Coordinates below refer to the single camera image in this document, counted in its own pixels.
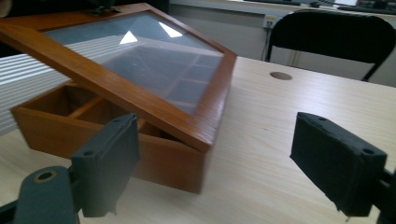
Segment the table hole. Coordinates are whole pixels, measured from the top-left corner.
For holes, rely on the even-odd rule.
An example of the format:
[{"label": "table hole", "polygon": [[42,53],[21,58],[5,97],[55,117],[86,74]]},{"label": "table hole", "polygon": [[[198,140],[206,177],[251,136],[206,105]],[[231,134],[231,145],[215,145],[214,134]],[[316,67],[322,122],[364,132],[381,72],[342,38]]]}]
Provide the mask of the table hole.
[{"label": "table hole", "polygon": [[291,80],[293,78],[291,75],[281,72],[272,72],[270,76],[280,80]]}]

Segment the wooden table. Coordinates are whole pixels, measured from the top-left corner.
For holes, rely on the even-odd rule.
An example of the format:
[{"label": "wooden table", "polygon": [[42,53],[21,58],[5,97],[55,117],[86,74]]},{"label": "wooden table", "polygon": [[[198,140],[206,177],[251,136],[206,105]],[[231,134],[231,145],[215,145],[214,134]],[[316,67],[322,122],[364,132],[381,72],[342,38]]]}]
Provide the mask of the wooden table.
[{"label": "wooden table", "polygon": [[[283,72],[292,80],[270,76]],[[347,217],[289,157],[298,111],[320,115],[389,154],[396,167],[396,89],[238,58],[217,142],[200,195],[132,178],[118,215],[82,223],[345,223]],[[33,171],[70,161],[0,136],[0,204],[18,197]],[[353,217],[349,223],[375,223]]]}]

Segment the chair backrest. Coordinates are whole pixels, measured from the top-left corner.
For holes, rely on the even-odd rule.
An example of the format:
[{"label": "chair backrest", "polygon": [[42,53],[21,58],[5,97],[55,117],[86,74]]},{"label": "chair backrest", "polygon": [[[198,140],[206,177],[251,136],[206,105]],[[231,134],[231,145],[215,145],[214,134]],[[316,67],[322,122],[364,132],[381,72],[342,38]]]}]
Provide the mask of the chair backrest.
[{"label": "chair backrest", "polygon": [[272,47],[316,53],[374,66],[362,80],[367,81],[395,46],[392,26],[375,16],[324,10],[299,10],[274,27],[265,61]]}]

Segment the wooden frame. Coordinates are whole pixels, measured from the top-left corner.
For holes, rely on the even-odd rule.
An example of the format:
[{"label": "wooden frame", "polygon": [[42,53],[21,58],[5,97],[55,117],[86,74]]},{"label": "wooden frame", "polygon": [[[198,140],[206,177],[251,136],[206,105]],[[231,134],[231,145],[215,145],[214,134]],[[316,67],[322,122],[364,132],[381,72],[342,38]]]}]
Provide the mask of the wooden frame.
[{"label": "wooden frame", "polygon": [[[35,104],[39,105],[39,107],[47,104],[50,101],[50,97],[56,95],[55,93],[59,92],[60,89],[47,92],[30,102],[14,108],[12,112],[27,142],[30,146],[33,144],[31,148],[44,151],[46,151],[44,147],[62,146],[59,146],[59,142],[55,144],[49,143],[49,139],[40,139],[36,134],[30,135],[34,127],[40,126],[40,122],[48,124],[49,126],[46,129],[49,130],[54,127],[56,129],[61,123],[62,125],[71,125],[67,128],[72,130],[71,134],[75,131],[74,129],[76,127],[81,128],[84,125],[88,125],[81,131],[82,138],[78,144],[71,147],[73,151],[76,149],[75,147],[80,145],[80,142],[84,142],[92,134],[100,130],[101,125],[103,125],[98,125],[95,122],[82,124],[81,121],[76,121],[76,118],[81,116],[81,113],[89,111],[104,101],[107,102],[106,104],[113,104],[119,111],[137,113],[139,118],[145,120],[144,124],[140,127],[140,141],[144,149],[143,154],[147,153],[146,155],[151,155],[150,160],[142,160],[142,165],[139,165],[135,172],[137,176],[171,187],[199,192],[202,185],[206,153],[214,144],[216,138],[222,110],[231,83],[236,55],[147,4],[127,5],[120,7],[120,9],[122,11],[121,13],[106,14],[102,18],[95,18],[89,16],[86,11],[80,11],[0,20],[0,40],[2,42],[30,54],[62,74],[71,77],[77,83],[77,85],[65,84],[60,89],[82,87],[92,92],[88,93],[92,97],[88,102],[85,102],[86,104],[83,104],[79,110],[71,114],[66,116],[61,115],[61,117],[64,117],[61,119],[59,115],[56,115],[58,116],[56,118],[48,115],[49,111],[46,111],[45,115],[39,111],[35,111],[38,109],[38,107],[35,107]],[[197,37],[223,54],[215,75],[207,85],[200,104],[195,108],[193,114],[190,115],[177,109],[153,93],[146,91],[134,83],[126,82],[125,79],[104,68],[102,65],[75,53],[73,50],[62,46],[40,33],[41,31],[49,31],[92,21],[107,20],[109,18],[122,17],[140,12],[154,13],[172,22],[174,25],[182,28],[190,35]],[[80,95],[78,98],[81,100],[84,97],[86,95]],[[43,99],[47,99],[48,101],[46,103],[39,103]],[[153,130],[155,130],[154,132],[165,132],[169,136],[172,136],[170,138],[171,140],[153,134]],[[157,147],[168,148],[168,150],[160,151]],[[65,153],[61,153],[48,149],[47,152],[67,157],[71,151],[68,150]],[[180,162],[181,158],[187,160],[189,163]],[[178,170],[180,168],[185,170],[184,174]],[[168,177],[159,178],[153,172],[149,171],[152,169],[157,171],[157,173],[154,172],[155,174],[158,174],[160,170],[168,169],[171,171],[169,171],[170,175]],[[186,180],[189,175],[196,175],[196,177]]]}]

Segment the wall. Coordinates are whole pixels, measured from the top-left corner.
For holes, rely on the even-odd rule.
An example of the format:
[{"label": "wall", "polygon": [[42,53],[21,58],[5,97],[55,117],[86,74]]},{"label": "wall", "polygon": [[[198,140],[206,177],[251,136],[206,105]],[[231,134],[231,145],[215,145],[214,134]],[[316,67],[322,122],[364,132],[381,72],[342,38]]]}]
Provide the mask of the wall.
[{"label": "wall", "polygon": [[[170,15],[233,50],[239,56],[262,59],[266,40],[266,33],[262,29],[263,14],[171,4]],[[299,53],[297,56],[297,62],[294,62],[297,66],[339,77],[360,79],[370,67],[363,63],[307,53]],[[273,62],[290,64],[292,57],[293,54],[290,54],[289,50],[278,49],[275,51]],[[396,51],[394,50],[370,81],[396,87],[395,62]]]}]

